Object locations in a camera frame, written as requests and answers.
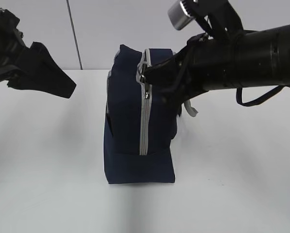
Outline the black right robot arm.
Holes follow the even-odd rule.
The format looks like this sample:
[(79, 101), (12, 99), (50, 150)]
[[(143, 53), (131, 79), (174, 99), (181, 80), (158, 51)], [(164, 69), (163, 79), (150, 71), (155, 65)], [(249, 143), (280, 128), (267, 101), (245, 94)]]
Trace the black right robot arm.
[(229, 42), (192, 37), (144, 77), (167, 101), (180, 103), (212, 90), (290, 86), (290, 25), (245, 31)]

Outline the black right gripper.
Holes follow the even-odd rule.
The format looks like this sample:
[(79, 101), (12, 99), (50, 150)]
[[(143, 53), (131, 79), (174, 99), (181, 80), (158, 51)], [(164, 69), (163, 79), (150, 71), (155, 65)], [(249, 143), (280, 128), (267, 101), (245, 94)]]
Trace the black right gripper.
[(234, 44), (198, 34), (179, 52), (146, 50), (144, 81), (160, 84), (168, 100), (188, 100), (212, 90), (234, 89)]

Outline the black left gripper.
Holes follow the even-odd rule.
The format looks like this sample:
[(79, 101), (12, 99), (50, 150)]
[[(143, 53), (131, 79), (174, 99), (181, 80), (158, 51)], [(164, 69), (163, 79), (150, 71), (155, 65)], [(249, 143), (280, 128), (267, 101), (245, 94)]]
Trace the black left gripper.
[(20, 19), (0, 8), (0, 83), (17, 90), (34, 90), (70, 98), (76, 83), (63, 72), (46, 46), (33, 42), (28, 48), (17, 29)]

